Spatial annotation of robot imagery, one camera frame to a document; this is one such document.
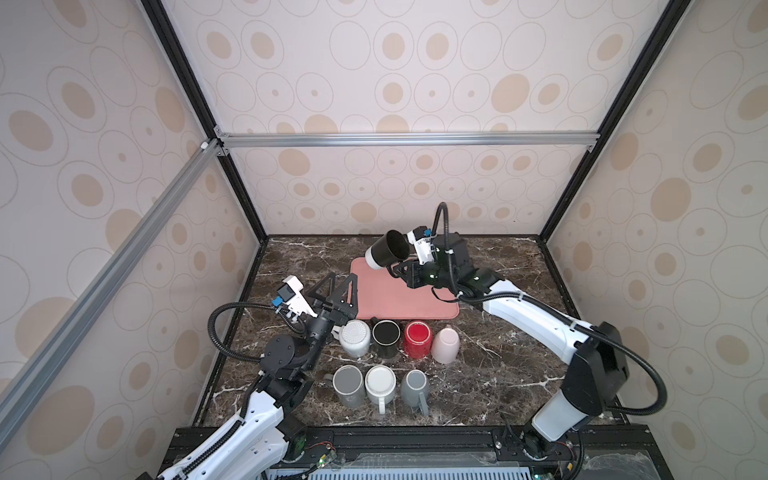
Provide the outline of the black mug white base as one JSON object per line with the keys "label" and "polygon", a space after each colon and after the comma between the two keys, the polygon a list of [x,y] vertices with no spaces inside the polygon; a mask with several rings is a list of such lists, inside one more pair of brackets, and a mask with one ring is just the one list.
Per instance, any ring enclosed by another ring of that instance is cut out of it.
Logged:
{"label": "black mug white base", "polygon": [[383,270],[393,264],[405,261],[410,255],[410,246],[404,234],[389,230],[365,252],[365,261],[373,270]]}

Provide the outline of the pink mug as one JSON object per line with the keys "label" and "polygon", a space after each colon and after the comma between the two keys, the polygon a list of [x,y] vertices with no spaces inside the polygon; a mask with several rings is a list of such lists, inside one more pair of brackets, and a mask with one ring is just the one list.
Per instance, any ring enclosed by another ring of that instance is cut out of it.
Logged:
{"label": "pink mug", "polygon": [[460,337],[458,332],[448,326],[441,329],[434,337],[431,348],[432,358],[440,364],[451,364],[458,356]]}

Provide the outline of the grey mug white interior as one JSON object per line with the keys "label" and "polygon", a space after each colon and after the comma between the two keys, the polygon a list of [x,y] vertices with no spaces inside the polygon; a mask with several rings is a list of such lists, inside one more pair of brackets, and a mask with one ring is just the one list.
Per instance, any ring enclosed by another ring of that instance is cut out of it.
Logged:
{"label": "grey mug white interior", "polygon": [[401,397],[411,409],[418,410],[423,416],[429,415],[429,381],[421,370],[409,371],[401,384]]}

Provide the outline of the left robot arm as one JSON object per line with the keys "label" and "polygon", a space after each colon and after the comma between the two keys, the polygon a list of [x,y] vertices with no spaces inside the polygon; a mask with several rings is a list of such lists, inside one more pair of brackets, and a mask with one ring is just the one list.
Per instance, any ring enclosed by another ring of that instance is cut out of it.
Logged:
{"label": "left robot arm", "polygon": [[[301,427],[288,414],[301,404],[313,384],[312,370],[335,327],[358,315],[357,280],[341,283],[334,273],[305,289],[297,277],[283,280],[270,304],[230,302],[217,307],[207,329],[214,346],[227,357],[256,363],[259,374],[243,404],[224,425],[195,450],[161,472],[160,479],[256,479],[282,461],[302,438]],[[220,314],[237,308],[271,310],[293,331],[274,336],[259,356],[229,349],[218,337]]]}

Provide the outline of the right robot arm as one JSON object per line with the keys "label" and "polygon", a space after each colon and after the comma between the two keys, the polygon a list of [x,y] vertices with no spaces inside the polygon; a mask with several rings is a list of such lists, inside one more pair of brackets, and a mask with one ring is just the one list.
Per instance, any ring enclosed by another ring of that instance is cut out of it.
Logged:
{"label": "right robot arm", "polygon": [[365,253],[369,267],[387,270],[407,287],[447,289],[456,301],[499,317],[557,355],[567,371],[560,389],[524,425],[526,454],[546,457],[570,429],[601,415],[629,377],[618,330],[593,326],[524,293],[488,268],[477,268],[457,233],[437,235],[420,227],[406,235],[387,232]]}

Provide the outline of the white ribbed mug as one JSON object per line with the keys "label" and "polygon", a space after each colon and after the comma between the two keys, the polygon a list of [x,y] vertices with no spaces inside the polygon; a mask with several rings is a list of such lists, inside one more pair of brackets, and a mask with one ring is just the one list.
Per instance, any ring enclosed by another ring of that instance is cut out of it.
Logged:
{"label": "white ribbed mug", "polygon": [[332,336],[353,359],[364,357],[369,352],[371,329],[365,321],[350,320],[344,326],[334,326]]}

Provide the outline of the black mug white rim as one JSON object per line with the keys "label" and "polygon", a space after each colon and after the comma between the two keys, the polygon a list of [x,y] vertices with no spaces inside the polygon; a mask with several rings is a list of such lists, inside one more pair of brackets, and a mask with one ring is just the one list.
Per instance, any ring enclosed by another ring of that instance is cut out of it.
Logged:
{"label": "black mug white rim", "polygon": [[397,322],[389,319],[379,320],[373,325],[371,333],[378,358],[386,360],[398,354],[402,333]]}

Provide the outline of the red mug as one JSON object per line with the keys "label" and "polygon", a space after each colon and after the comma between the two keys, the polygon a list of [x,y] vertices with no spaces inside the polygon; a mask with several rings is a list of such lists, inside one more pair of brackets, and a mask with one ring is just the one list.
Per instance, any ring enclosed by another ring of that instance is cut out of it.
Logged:
{"label": "red mug", "polygon": [[432,348],[433,333],[423,321],[412,321],[404,329],[404,351],[413,360],[426,358]]}

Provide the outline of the dark grey mug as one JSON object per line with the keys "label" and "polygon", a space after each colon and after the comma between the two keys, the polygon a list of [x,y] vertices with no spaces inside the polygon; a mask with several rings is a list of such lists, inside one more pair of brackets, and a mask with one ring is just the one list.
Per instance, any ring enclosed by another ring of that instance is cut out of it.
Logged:
{"label": "dark grey mug", "polygon": [[353,365],[344,365],[334,374],[326,374],[323,379],[333,387],[339,402],[351,409],[362,407],[366,402],[364,377]]}

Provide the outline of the white mug front row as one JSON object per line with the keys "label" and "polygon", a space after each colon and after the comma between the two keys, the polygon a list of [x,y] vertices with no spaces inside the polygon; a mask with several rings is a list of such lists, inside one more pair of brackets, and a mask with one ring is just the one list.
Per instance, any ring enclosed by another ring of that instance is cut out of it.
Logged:
{"label": "white mug front row", "polygon": [[380,415],[386,414],[387,405],[395,397],[396,382],[394,371],[384,365],[372,367],[365,375],[367,396]]}

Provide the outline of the pink rectangular tray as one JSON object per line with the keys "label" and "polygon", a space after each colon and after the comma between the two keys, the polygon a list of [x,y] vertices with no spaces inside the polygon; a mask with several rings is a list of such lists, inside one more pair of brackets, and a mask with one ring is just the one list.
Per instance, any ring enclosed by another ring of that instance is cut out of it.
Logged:
{"label": "pink rectangular tray", "polygon": [[452,320],[459,314],[457,303],[447,289],[439,289],[440,300],[430,287],[410,289],[401,279],[395,279],[386,270],[374,270],[363,257],[351,262],[350,272],[357,279],[358,314],[360,320]]}

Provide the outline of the horizontal aluminium bar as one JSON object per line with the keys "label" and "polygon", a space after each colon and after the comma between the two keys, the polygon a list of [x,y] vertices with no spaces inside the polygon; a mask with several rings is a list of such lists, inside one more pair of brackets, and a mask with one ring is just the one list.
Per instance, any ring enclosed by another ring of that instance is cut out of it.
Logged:
{"label": "horizontal aluminium bar", "polygon": [[235,134],[221,132],[203,143],[223,152],[233,148],[368,148],[453,146],[593,146],[600,133],[589,130],[471,131],[471,132],[356,132]]}

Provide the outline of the diagonal aluminium bar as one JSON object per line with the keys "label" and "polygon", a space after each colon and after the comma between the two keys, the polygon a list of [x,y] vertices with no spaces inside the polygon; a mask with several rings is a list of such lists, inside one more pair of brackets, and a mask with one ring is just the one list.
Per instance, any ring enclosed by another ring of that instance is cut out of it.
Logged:
{"label": "diagonal aluminium bar", "polygon": [[9,385],[1,400],[2,449],[7,448],[219,150],[220,141],[214,138],[198,149]]}

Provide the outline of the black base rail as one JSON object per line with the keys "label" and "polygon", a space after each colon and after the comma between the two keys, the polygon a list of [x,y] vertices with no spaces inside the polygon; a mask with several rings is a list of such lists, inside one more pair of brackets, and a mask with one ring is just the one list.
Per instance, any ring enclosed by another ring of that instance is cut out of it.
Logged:
{"label": "black base rail", "polygon": [[240,459],[268,464],[253,479],[669,479],[672,473],[643,425],[592,425],[569,432],[533,460],[517,427],[308,427],[284,420]]}

